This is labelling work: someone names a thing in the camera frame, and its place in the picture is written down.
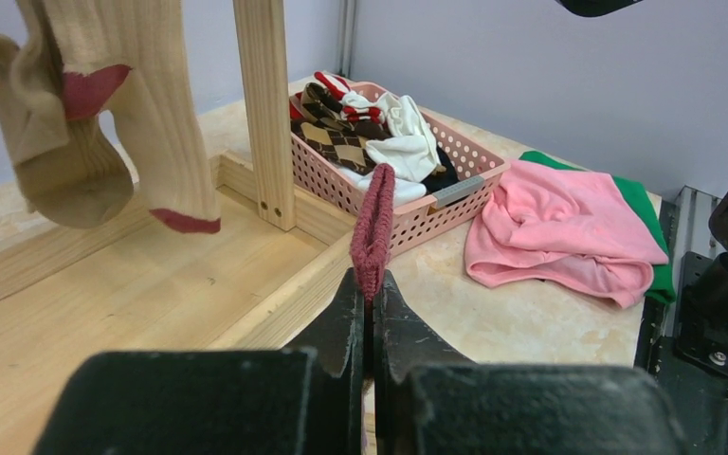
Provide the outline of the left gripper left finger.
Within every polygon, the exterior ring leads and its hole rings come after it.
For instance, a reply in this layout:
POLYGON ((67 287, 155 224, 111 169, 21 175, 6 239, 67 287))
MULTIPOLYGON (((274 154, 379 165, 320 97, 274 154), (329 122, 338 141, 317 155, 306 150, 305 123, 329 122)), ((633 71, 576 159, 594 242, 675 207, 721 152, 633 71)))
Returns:
POLYGON ((40 454, 359 454, 364 312, 353 270, 276 350, 110 351, 67 380, 40 454))

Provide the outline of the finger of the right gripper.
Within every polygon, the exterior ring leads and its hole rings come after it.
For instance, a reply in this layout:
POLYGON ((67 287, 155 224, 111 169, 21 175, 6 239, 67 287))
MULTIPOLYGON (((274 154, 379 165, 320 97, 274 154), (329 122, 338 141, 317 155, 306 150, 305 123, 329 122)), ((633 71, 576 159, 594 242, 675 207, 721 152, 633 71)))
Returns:
POLYGON ((597 18, 633 6, 640 0, 556 0, 556 2, 576 16, 597 18))

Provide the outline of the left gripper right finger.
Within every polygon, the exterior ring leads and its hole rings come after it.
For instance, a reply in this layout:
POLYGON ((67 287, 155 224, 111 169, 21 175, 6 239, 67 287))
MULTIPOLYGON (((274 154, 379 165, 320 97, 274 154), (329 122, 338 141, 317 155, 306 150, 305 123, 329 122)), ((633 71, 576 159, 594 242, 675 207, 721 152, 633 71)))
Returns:
POLYGON ((392 274, 373 300, 381 454, 684 454, 667 395, 614 365, 478 363, 406 303, 392 274))

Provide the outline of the purple striped tan sock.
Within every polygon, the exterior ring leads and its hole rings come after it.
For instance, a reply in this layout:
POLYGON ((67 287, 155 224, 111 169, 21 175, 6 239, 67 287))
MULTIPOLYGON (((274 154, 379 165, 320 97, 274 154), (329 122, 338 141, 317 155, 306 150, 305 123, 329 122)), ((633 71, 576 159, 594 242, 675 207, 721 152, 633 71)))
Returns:
POLYGON ((393 168, 388 164, 377 165, 353 230, 349 253, 358 290, 368 310, 373 308, 373 299, 380 292, 389 261, 394 190, 393 168))

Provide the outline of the purple striped sock maroon cuff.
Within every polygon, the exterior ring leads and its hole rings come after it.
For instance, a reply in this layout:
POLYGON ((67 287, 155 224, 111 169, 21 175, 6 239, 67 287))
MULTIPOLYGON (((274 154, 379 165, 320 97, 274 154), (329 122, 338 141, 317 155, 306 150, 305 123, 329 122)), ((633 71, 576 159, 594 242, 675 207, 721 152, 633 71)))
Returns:
POLYGON ((181 233, 221 228, 191 95, 179 1, 21 1, 74 123, 111 113, 148 211, 181 233))

